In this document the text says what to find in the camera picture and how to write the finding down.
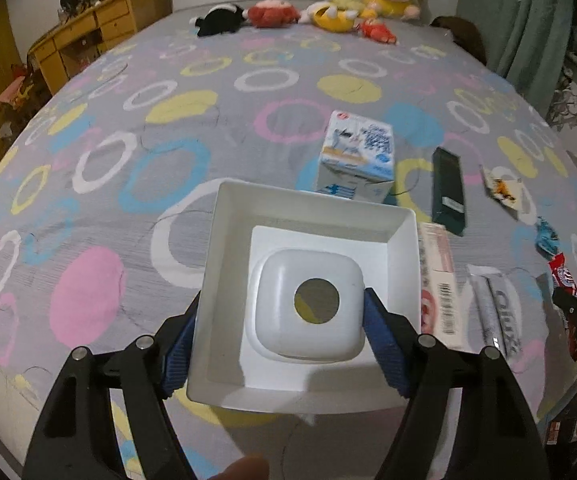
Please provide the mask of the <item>operator's left thumb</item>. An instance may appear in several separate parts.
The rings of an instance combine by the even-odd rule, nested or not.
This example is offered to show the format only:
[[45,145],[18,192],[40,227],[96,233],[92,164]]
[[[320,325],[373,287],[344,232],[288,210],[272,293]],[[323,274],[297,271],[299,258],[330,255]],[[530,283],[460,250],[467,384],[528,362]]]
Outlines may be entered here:
[[219,472],[210,480],[268,480],[270,466],[261,456],[245,456],[235,460],[229,467]]

